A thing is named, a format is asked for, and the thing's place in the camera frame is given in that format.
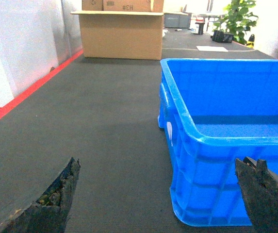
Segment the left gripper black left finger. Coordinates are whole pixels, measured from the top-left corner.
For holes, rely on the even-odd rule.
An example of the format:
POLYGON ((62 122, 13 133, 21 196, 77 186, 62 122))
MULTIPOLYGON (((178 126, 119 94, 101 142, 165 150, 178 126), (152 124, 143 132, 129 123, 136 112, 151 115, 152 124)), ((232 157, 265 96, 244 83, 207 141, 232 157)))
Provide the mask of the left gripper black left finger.
POLYGON ((0 224, 0 233, 63 233, 71 209, 81 164, 68 164, 44 193, 27 208, 17 210, 0 224))

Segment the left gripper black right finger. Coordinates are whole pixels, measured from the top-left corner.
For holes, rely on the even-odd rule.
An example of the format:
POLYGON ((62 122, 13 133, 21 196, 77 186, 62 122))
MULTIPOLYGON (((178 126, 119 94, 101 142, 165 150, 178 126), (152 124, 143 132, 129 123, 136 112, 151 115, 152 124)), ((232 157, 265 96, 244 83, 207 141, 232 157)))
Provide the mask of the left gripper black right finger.
POLYGON ((245 209, 256 233, 278 233, 278 175, 265 160, 235 160, 245 209))

